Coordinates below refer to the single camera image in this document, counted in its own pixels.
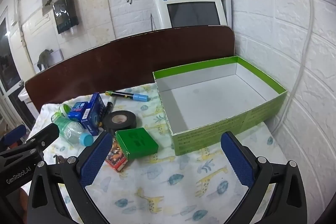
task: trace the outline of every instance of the pen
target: pen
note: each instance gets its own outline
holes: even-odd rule
[[[148,95],[142,95],[137,93],[127,93],[127,92],[120,92],[120,91],[106,91],[106,95],[114,96],[114,97],[122,97],[122,98],[130,98],[134,101],[143,101],[148,102]]]
[[[103,128],[102,127],[103,126],[103,120],[104,120],[104,118],[106,117],[107,114],[112,112],[112,107],[113,107],[112,102],[108,102],[107,106],[105,107],[105,110],[104,110],[103,114],[101,115],[101,119],[100,119],[100,123],[99,123],[98,127]]]

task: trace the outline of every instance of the screw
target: screw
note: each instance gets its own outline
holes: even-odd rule
[[[44,165],[44,161],[40,161],[38,164],[37,164],[37,167],[42,167]]]
[[[289,165],[290,165],[291,167],[296,167],[296,162],[293,161],[293,160],[291,160],[291,161],[289,162]]]
[[[68,158],[68,160],[67,160],[67,162],[69,163],[69,164],[72,164],[72,163],[74,163],[76,161],[76,157],[70,157],[70,158]]]
[[[258,158],[258,162],[260,162],[261,164],[264,164],[264,163],[266,163],[266,159],[264,158],[264,157],[259,157]]]

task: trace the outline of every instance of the door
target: door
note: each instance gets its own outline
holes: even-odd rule
[[[7,11],[0,17],[0,113],[11,129],[20,124],[32,129],[35,118],[17,97],[24,88],[12,57]]]

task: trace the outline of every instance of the table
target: table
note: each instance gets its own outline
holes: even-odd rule
[[[92,185],[86,190],[110,223],[164,224],[204,223],[221,224],[233,212],[247,191],[241,185],[220,143],[182,156],[175,156],[169,129],[155,84],[122,90],[147,94],[148,102],[124,98],[101,97],[105,104],[114,102],[113,110],[129,110],[137,116],[137,127],[144,127],[159,144],[155,155],[129,162],[118,173],[107,163],[101,167]],[[65,103],[89,101],[80,96]],[[30,137],[51,123],[59,105],[47,104],[41,109]],[[265,123],[236,136],[256,156],[270,162],[286,164],[287,160]],[[72,147],[58,138],[44,151],[44,160],[54,164],[55,154],[67,158],[78,156],[83,147]],[[29,191],[30,183],[23,188]],[[64,185],[60,185],[67,208],[75,221],[82,223]],[[266,210],[274,189],[267,193],[251,223],[259,221]]]

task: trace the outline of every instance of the blue marker cap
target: blue marker cap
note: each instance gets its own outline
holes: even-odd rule
[[[79,136],[79,143],[83,146],[90,146],[93,144],[93,136],[90,133],[83,132]]]
[[[142,102],[148,102],[148,95],[142,95],[134,93],[133,100],[135,101],[142,101]]]

